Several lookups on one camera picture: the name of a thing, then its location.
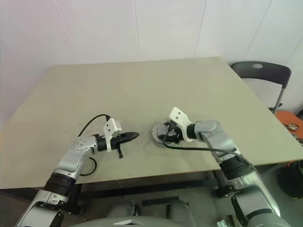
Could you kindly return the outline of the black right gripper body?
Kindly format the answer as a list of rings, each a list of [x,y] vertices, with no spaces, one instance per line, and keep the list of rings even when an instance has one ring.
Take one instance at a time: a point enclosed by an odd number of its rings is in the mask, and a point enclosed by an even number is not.
[[[176,125],[173,125],[173,128],[169,129],[169,136],[174,136],[174,135],[177,135],[179,137],[179,142],[183,140],[182,131]]]

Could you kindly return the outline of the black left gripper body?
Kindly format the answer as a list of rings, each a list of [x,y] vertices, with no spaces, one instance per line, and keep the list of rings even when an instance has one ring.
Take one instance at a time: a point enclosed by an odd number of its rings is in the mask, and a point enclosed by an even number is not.
[[[121,137],[121,135],[118,135],[114,138],[111,139],[111,149],[112,150],[117,150],[118,151],[118,157],[119,159],[122,159],[123,153],[121,151],[121,144],[123,143],[123,138]]]

